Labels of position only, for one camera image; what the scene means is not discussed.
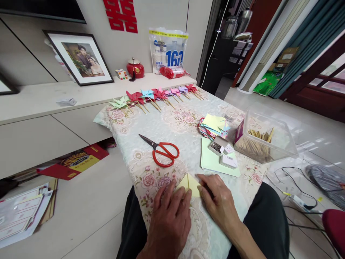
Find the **picture frame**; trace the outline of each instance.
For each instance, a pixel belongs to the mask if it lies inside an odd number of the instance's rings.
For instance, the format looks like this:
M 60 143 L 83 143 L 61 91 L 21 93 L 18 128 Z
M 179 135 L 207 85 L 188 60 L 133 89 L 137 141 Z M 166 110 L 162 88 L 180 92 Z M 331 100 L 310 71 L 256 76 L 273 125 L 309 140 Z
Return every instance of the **picture frame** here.
M 80 86 L 113 83 L 103 55 L 92 34 L 43 30 Z
M 0 95 L 17 93 L 19 93 L 19 90 L 0 73 Z

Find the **floral tablecloth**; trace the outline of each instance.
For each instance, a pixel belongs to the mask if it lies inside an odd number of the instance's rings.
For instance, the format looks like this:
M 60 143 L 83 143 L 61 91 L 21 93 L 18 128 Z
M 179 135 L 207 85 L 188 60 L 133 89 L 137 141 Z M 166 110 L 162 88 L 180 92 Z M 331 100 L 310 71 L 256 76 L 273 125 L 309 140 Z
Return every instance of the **floral tablecloth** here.
M 204 100 L 199 100 L 191 93 L 191 100 L 182 96 L 184 102 L 178 99 L 179 103 L 170 97 L 169 100 L 176 109 L 158 101 L 161 113 L 153 105 L 146 104 L 150 113 L 144 114 L 134 106 L 131 108 L 134 113 L 128 108 L 124 109 L 125 116 L 122 110 L 113 110 L 109 105 L 94 120 L 109 128 L 121 149 L 147 229 L 151 220 L 153 198 L 160 187 L 170 183 L 173 178 L 178 184 L 186 173 L 211 174 L 200 167 L 202 136 L 197 128 L 200 118 L 207 113 L 216 116 L 229 114 L 234 118 L 230 123 L 232 128 L 237 128 L 244 118 L 243 111 L 202 89 L 199 89 L 199 93 Z M 175 159 L 174 165 L 168 168 L 157 166 L 152 157 L 152 148 L 138 134 L 157 143 L 175 144 L 180 150 L 180 156 Z M 219 175 L 232 191 L 236 210 L 243 220 L 267 172 L 267 166 L 238 152 L 236 156 L 241 176 Z M 200 198 L 193 198 L 191 201 L 191 218 L 192 228 L 179 258 L 226 258 L 231 243 L 209 216 Z

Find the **red chair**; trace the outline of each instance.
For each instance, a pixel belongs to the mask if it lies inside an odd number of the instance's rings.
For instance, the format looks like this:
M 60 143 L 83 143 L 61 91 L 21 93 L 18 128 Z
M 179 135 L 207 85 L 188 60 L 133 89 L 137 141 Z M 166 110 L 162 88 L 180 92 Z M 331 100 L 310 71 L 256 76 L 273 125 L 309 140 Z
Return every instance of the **red chair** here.
M 322 215 L 322 223 L 335 249 L 345 258 L 345 212 L 328 209 Z

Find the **cabinet drawer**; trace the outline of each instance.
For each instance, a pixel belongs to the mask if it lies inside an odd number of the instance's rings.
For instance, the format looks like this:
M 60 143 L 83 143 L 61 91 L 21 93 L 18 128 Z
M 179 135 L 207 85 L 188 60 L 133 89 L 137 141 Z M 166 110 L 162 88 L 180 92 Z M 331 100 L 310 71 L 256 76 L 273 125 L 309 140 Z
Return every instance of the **cabinet drawer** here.
M 109 129 L 93 122 L 100 110 L 107 105 L 98 104 L 52 116 L 91 145 L 112 136 Z
M 0 126 L 0 179 L 88 146 L 52 116 Z

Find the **green curtain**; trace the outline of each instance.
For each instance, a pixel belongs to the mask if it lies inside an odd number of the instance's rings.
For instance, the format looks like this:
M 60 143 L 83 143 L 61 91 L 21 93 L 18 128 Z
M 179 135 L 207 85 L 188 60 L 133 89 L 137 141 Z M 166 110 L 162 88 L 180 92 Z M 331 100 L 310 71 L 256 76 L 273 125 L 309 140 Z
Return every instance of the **green curtain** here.
M 284 49 L 300 47 L 269 96 L 279 98 L 304 69 L 345 29 L 345 1 L 319 0 Z

